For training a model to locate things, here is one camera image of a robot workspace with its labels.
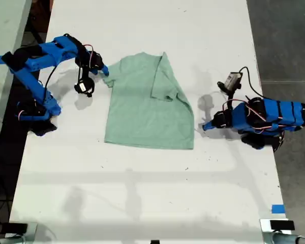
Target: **wire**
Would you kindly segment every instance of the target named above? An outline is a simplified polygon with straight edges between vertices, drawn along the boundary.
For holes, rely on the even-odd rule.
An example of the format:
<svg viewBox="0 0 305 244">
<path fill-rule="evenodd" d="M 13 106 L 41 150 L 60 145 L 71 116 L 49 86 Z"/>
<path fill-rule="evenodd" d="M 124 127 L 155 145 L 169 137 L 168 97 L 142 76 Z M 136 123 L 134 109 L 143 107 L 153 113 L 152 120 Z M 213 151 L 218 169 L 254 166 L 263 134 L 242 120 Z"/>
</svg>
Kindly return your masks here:
<svg viewBox="0 0 305 244">
<path fill-rule="evenodd" d="M 272 126 L 264 126 L 264 127 L 260 127 L 260 128 L 256 128 L 256 127 L 252 127 L 255 130 L 266 130 L 266 129 L 270 129 L 272 128 Z"/>
<path fill-rule="evenodd" d="M 91 65 L 91 63 L 92 63 L 92 56 L 93 56 L 93 53 L 94 53 L 94 48 L 93 48 L 93 46 L 91 45 L 91 44 L 85 44 L 84 45 L 84 47 L 85 46 L 90 46 L 92 49 L 91 49 L 91 54 L 90 54 L 90 58 L 89 58 L 89 68 L 90 68 L 90 65 Z"/>
<path fill-rule="evenodd" d="M 252 87 L 252 84 L 251 84 L 251 78 L 250 78 L 250 71 L 249 71 L 249 68 L 248 68 L 247 66 L 244 66 L 243 68 L 241 68 L 241 69 L 239 70 L 239 73 L 241 73 L 243 69 L 246 69 L 246 71 L 248 72 L 249 85 L 250 85 L 250 88 L 252 89 L 252 91 L 254 91 L 257 95 L 259 95 L 259 96 L 262 97 L 262 98 L 270 99 L 270 98 L 267 98 L 267 97 L 265 97 L 265 96 L 259 94 L 256 90 L 254 90 L 254 88 Z"/>
<path fill-rule="evenodd" d="M 19 118 L 20 118 L 20 115 L 21 115 L 22 112 L 25 112 L 25 110 L 21 110 L 21 111 L 19 112 L 19 114 L 18 114 L 18 120 L 20 120 Z"/>
<path fill-rule="evenodd" d="M 240 99 L 228 99 L 226 102 L 223 103 L 223 111 L 224 111 L 224 105 L 227 104 L 229 101 L 240 101 L 240 102 L 245 102 L 245 103 L 247 103 L 246 101 L 240 100 Z"/>
<path fill-rule="evenodd" d="M 260 119 L 262 119 L 264 122 L 266 122 L 266 119 L 262 117 L 257 111 L 255 111 L 253 108 L 250 108 L 248 105 L 246 105 L 248 109 L 250 109 L 252 112 L 254 112 Z"/>
<path fill-rule="evenodd" d="M 224 111 L 224 105 L 226 104 L 226 103 L 228 103 L 229 101 L 240 101 L 240 102 L 244 102 L 245 103 L 245 106 L 249 109 L 249 114 L 248 114 L 248 116 L 250 115 L 250 111 L 252 111 L 253 113 L 255 113 L 257 116 L 259 116 L 264 122 L 266 122 L 266 119 L 263 117 L 263 116 L 261 116 L 257 111 L 255 111 L 253 108 L 251 108 L 251 107 L 249 107 L 247 104 L 247 101 L 244 101 L 244 100 L 240 100 L 240 99 L 229 99 L 229 100 L 227 100 L 224 104 L 223 104 L 223 111 Z"/>
<path fill-rule="evenodd" d="M 76 56 L 78 55 L 78 54 L 77 54 L 76 52 L 74 52 L 74 51 L 66 51 L 66 52 L 62 53 L 62 57 L 63 57 L 65 54 L 67 54 L 67 53 L 73 53 L 73 54 L 75 54 Z M 58 66 L 59 64 L 57 64 L 56 66 L 54 66 L 54 68 L 53 68 L 53 70 L 51 71 L 49 77 L 47 78 L 47 81 L 46 81 L 46 83 L 45 83 L 45 88 L 44 88 L 43 103 L 45 103 L 45 99 L 46 99 L 47 84 L 49 83 L 49 80 L 50 80 L 52 74 L 54 73 L 55 69 L 57 68 L 57 66 Z"/>
</svg>

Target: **black cable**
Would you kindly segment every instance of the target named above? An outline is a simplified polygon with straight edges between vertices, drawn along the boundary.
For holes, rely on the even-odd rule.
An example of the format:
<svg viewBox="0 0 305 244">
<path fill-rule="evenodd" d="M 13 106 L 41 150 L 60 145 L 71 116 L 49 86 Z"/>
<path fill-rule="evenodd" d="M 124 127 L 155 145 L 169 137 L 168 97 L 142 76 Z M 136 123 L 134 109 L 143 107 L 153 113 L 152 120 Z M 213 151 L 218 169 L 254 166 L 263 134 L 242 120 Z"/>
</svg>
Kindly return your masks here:
<svg viewBox="0 0 305 244">
<path fill-rule="evenodd" d="M 45 83 L 43 103 L 45 102 L 45 99 L 46 99 L 47 84 L 49 83 L 49 80 L 50 80 L 51 76 L 53 75 L 56 68 L 57 68 L 57 66 L 54 66 L 53 70 L 51 71 L 51 73 L 49 75 L 49 78 L 47 78 L 47 81 Z"/>
<path fill-rule="evenodd" d="M 254 90 L 254 88 L 252 87 L 252 84 L 251 84 L 251 78 L 250 78 L 250 71 L 249 71 L 249 68 L 248 68 L 247 66 L 244 66 L 243 68 L 241 68 L 241 69 L 239 70 L 239 73 L 241 73 L 241 71 L 242 71 L 243 69 L 246 69 L 246 71 L 248 72 L 249 85 L 250 85 L 250 88 L 252 89 L 252 91 L 254 91 L 257 95 L 259 95 L 259 96 L 262 97 L 262 98 L 271 99 L 271 98 L 267 98 L 267 97 L 265 97 L 265 96 L 259 94 L 256 90 Z"/>
<path fill-rule="evenodd" d="M 63 57 L 65 54 L 67 54 L 67 53 L 73 53 L 73 54 L 75 54 L 76 56 L 78 55 L 78 54 L 77 54 L 76 52 L 74 52 L 74 51 L 66 51 L 66 52 L 63 52 L 63 53 L 62 53 L 62 57 Z M 49 80 L 51 79 L 51 76 L 53 75 L 55 69 L 57 68 L 57 66 L 58 66 L 59 64 L 57 64 L 56 66 L 54 66 L 54 68 L 53 68 L 53 70 L 51 71 L 49 77 L 47 78 L 47 81 L 46 81 L 45 87 L 44 87 L 43 103 L 45 103 L 45 99 L 46 99 L 47 84 L 49 83 Z M 78 81 L 79 81 L 79 76 L 80 76 L 80 65 L 81 65 L 81 63 L 80 63 L 80 60 L 79 60 Z"/>
</svg>

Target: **blue tape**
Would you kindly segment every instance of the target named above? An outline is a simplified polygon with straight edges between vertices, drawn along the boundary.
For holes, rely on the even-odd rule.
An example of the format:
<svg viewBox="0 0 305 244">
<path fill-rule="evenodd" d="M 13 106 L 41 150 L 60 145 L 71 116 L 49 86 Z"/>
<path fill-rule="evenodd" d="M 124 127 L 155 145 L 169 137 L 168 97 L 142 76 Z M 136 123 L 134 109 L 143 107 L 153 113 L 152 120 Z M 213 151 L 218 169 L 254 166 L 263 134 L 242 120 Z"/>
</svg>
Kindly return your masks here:
<svg viewBox="0 0 305 244">
<path fill-rule="evenodd" d="M 285 206 L 280 204 L 280 205 L 272 205 L 271 213 L 273 214 L 284 214 L 285 211 Z"/>
</svg>

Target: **gray floor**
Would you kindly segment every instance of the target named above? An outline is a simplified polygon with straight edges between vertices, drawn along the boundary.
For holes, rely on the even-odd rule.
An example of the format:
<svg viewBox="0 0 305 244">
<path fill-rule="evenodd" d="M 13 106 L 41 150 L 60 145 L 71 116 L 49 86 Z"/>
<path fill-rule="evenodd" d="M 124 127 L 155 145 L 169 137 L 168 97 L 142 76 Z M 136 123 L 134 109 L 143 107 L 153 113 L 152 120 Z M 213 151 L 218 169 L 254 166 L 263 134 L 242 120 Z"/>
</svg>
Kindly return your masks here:
<svg viewBox="0 0 305 244">
<path fill-rule="evenodd" d="M 305 103 L 305 0 L 248 0 L 265 96 Z M 305 235 L 305 128 L 275 153 L 287 217 Z"/>
</svg>

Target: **red wire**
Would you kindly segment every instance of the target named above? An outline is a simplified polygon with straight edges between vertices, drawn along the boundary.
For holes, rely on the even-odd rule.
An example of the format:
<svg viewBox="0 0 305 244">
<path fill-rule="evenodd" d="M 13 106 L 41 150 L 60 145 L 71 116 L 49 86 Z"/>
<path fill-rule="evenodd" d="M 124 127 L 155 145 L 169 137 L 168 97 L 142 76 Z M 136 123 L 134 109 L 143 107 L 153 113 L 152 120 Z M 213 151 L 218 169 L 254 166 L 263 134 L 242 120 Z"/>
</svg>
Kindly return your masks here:
<svg viewBox="0 0 305 244">
<path fill-rule="evenodd" d="M 264 122 L 266 122 L 266 119 L 264 117 L 262 117 L 257 111 L 255 111 L 254 109 L 250 108 L 247 104 L 247 101 L 244 101 L 244 100 L 240 100 L 240 99 L 229 99 L 227 100 L 225 103 L 223 103 L 223 111 L 224 111 L 224 105 L 226 103 L 228 103 L 229 101 L 240 101 L 240 102 L 244 102 L 245 103 L 245 106 L 249 109 L 249 114 L 248 116 L 250 115 L 250 111 L 254 112 L 257 116 L 259 116 Z"/>
<path fill-rule="evenodd" d="M 92 56 L 93 56 L 93 53 L 94 53 L 94 48 L 91 44 L 85 44 L 85 46 L 90 46 L 92 49 L 91 49 L 91 54 L 90 54 L 90 58 L 89 58 L 89 68 L 90 68 L 90 64 L 92 63 Z"/>
<path fill-rule="evenodd" d="M 265 127 L 260 127 L 260 128 L 255 128 L 255 127 L 252 127 L 253 129 L 255 130 L 266 130 L 266 129 L 270 129 L 272 128 L 272 126 L 265 126 Z"/>
</svg>

